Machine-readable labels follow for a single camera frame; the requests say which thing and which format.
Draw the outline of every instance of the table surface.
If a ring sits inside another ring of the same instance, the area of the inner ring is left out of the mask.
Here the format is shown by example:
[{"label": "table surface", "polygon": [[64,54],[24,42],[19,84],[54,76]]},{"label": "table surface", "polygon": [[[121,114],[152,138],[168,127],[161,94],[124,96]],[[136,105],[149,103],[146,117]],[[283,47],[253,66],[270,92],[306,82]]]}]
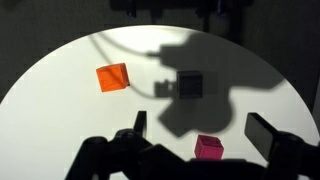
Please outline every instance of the table surface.
[{"label": "table surface", "polygon": [[[95,70],[115,63],[126,63],[130,86],[102,93]],[[203,73],[202,99],[176,97],[178,70]],[[113,139],[139,110],[148,113],[147,140],[184,160],[195,157],[197,135],[206,134],[221,140],[223,158],[266,165],[244,135],[248,112],[319,141],[301,97],[257,55],[194,30],[133,26],[68,43],[15,83],[0,105],[0,177],[64,179],[83,140]]]}]

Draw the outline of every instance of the pink cube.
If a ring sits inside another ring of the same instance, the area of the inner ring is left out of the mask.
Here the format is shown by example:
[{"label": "pink cube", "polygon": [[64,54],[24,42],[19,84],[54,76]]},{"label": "pink cube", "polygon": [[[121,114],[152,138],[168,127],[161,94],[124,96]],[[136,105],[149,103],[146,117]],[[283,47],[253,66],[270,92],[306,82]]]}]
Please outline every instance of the pink cube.
[{"label": "pink cube", "polygon": [[223,154],[223,146],[216,137],[198,135],[196,148],[194,153],[196,158],[205,159],[221,159]]}]

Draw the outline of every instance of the block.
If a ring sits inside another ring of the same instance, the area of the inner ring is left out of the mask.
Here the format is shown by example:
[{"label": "block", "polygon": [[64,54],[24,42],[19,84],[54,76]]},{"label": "block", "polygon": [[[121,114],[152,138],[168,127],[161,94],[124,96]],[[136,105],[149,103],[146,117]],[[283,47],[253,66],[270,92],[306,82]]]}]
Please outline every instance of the block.
[{"label": "block", "polygon": [[202,74],[199,71],[178,71],[177,92],[179,99],[202,98]]},{"label": "block", "polygon": [[216,137],[198,135],[194,150],[197,159],[220,160],[223,154],[223,146]]},{"label": "block", "polygon": [[129,86],[129,77],[124,63],[103,66],[96,72],[102,92],[124,89]]}]

